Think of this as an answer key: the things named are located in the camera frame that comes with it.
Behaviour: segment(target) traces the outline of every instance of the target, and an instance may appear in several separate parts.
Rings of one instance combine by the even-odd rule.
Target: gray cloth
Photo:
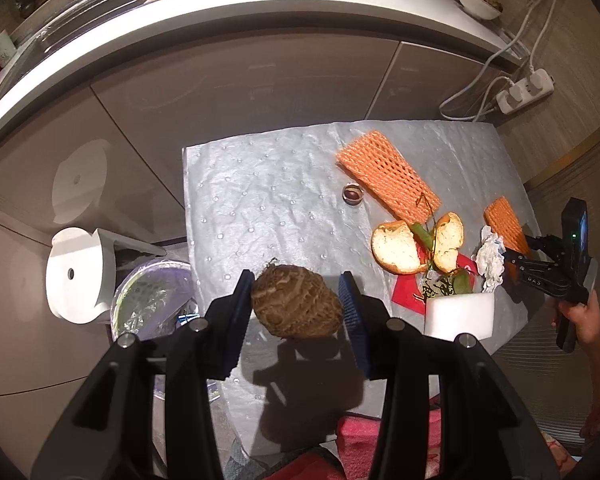
[[[189,256],[203,312],[233,291],[242,269],[258,274],[276,258],[319,272],[334,290],[338,276],[350,270],[364,294],[423,329],[423,316],[391,302],[396,277],[370,251],[373,229],[392,215],[369,194],[355,207],[341,198],[352,178],[336,165],[336,152],[370,130],[384,133],[440,197],[438,215],[460,215],[464,254],[477,249],[482,213],[501,195],[538,234],[520,178],[491,124],[359,121],[222,139],[184,152]],[[499,288],[485,348],[494,352],[507,342],[541,302]],[[252,316],[240,362],[222,390],[243,447],[272,454],[332,439],[345,411],[380,416],[384,383],[363,380],[344,330],[310,344],[284,341]]]

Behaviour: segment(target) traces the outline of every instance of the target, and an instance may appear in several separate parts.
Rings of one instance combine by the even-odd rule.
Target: green leaf
[[[418,240],[427,249],[427,251],[433,250],[433,236],[422,226],[420,222],[409,225],[411,232],[418,237]]]
[[[456,294],[471,294],[473,291],[469,272],[466,269],[459,269],[454,276],[454,292]]]

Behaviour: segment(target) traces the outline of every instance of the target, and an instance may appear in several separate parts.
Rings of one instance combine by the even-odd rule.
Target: white countertop edge
[[[88,30],[30,70],[0,99],[0,130],[47,89],[130,44],[189,25],[285,11],[375,16],[435,30],[490,52],[504,46],[453,0],[159,0]]]

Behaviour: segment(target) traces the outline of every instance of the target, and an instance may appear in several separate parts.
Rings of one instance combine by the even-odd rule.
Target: orange foam net
[[[380,132],[369,132],[338,152],[338,162],[375,193],[394,214],[409,223],[424,223],[440,199]],[[416,202],[421,195],[425,200]]]
[[[502,236],[507,249],[513,249],[522,254],[531,252],[518,217],[505,197],[497,198],[484,210],[484,219],[494,232]]]

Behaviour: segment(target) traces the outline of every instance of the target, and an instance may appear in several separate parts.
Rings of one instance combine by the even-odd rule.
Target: human hand
[[[578,342],[581,345],[587,346],[600,339],[600,305],[595,290],[589,295],[589,304],[586,305],[558,301],[555,298],[552,298],[551,303],[555,309],[552,325],[556,325],[558,312],[560,312],[575,325]]]

